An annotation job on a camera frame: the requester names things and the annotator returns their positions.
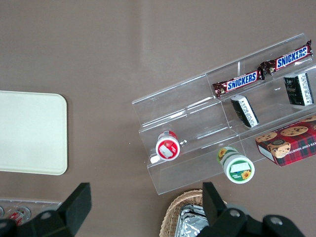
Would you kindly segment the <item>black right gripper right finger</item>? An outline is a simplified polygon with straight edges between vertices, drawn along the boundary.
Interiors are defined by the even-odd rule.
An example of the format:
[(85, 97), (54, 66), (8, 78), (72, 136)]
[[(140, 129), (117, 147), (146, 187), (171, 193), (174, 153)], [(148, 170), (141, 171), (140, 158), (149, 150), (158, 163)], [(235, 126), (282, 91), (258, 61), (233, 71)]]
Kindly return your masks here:
[(208, 226), (202, 237), (258, 237), (260, 223), (236, 207), (227, 207), (211, 182), (202, 185), (202, 204)]

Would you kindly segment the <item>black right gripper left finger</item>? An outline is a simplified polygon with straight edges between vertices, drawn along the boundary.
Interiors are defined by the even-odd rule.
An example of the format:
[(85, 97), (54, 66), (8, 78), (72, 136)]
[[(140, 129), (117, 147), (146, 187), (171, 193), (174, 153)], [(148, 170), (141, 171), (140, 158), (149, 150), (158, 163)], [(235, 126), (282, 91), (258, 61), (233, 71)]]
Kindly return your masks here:
[(91, 211), (90, 183), (80, 183), (57, 208), (31, 221), (34, 237), (74, 237)]

